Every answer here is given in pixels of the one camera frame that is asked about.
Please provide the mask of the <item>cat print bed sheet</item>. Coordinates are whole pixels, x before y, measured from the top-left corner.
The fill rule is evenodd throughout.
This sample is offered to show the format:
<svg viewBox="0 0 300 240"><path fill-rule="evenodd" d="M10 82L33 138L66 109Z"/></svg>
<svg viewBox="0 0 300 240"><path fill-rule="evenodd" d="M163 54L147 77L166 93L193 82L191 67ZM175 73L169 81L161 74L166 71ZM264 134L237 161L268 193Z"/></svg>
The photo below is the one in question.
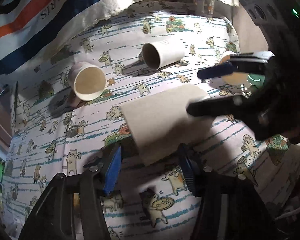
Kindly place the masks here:
<svg viewBox="0 0 300 240"><path fill-rule="evenodd" d="M200 95L250 95L247 85L198 79L198 70L240 51L226 18L194 16L192 3L142 2L70 40L35 67L6 76L13 139L0 197L1 218L17 238L58 172L76 175L116 142L136 142L114 194L102 199L112 239L188 239L200 200L174 159L149 165L171 131L185 142L173 106Z"/></svg>

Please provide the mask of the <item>beige cup near left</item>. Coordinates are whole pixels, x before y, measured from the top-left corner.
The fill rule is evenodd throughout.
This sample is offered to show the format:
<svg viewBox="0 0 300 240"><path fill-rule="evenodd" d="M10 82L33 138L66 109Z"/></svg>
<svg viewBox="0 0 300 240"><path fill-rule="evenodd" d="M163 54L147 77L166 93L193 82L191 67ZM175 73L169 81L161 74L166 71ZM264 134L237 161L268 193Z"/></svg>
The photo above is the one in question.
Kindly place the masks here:
<svg viewBox="0 0 300 240"><path fill-rule="evenodd" d="M195 85L183 85L120 106L144 165L168 157L179 144L203 141L213 118L190 116L186 107L209 97Z"/></svg>

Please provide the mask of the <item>small pink cream cup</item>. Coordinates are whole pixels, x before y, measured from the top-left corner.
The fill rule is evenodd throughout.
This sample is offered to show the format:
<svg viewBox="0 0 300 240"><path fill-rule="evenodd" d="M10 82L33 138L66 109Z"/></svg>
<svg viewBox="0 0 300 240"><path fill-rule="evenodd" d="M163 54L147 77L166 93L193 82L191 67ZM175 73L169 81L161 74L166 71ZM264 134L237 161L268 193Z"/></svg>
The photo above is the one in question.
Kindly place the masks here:
<svg viewBox="0 0 300 240"><path fill-rule="evenodd" d="M68 82L82 101L98 98L106 88L106 76L101 68L90 62L78 62L68 72Z"/></svg>

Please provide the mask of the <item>white cup at centre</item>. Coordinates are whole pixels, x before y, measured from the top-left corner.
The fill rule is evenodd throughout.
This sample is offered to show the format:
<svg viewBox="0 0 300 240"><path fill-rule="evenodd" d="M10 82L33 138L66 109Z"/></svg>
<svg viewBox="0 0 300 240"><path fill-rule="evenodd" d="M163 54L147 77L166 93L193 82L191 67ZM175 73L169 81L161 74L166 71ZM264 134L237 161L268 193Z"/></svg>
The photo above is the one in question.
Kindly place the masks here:
<svg viewBox="0 0 300 240"><path fill-rule="evenodd" d="M148 42L142 46L142 58L147 67L159 70L183 59L184 47L180 42Z"/></svg>

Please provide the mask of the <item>striped Paris blanket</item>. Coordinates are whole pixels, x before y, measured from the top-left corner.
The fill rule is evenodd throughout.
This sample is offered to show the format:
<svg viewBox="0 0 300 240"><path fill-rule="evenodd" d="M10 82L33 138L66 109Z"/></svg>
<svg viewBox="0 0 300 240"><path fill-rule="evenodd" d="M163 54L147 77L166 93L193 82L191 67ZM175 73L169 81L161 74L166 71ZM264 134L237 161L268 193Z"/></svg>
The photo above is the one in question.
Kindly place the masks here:
<svg viewBox="0 0 300 240"><path fill-rule="evenodd" d="M41 64L77 34L141 1L0 0L0 76Z"/></svg>

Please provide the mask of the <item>mint green cup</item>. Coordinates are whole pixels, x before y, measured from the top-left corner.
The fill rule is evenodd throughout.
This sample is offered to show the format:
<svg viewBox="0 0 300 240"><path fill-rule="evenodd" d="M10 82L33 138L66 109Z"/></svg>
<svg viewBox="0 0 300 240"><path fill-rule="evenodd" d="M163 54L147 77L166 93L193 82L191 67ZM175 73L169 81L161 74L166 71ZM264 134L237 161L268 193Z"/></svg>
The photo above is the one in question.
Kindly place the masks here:
<svg viewBox="0 0 300 240"><path fill-rule="evenodd" d="M265 76L251 73L248 74L247 81L256 88L261 88L264 84Z"/></svg>

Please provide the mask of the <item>pink white cartoon cup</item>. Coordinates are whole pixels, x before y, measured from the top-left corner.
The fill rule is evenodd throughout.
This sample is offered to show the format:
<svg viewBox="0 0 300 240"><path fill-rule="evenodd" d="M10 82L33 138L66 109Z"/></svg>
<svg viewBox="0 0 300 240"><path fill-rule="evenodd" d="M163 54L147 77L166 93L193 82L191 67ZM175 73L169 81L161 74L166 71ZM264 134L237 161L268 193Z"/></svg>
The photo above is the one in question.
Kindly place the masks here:
<svg viewBox="0 0 300 240"><path fill-rule="evenodd" d="M221 63L226 63L229 59L230 56L237 55L233 51L225 51L220 59L220 64ZM228 68L232 71L227 71L226 75L222 76L222 80L231 86L245 86L249 88L251 86L251 83L248 81L248 74L243 73L243 72L236 72L232 69L231 66L228 66Z"/></svg>

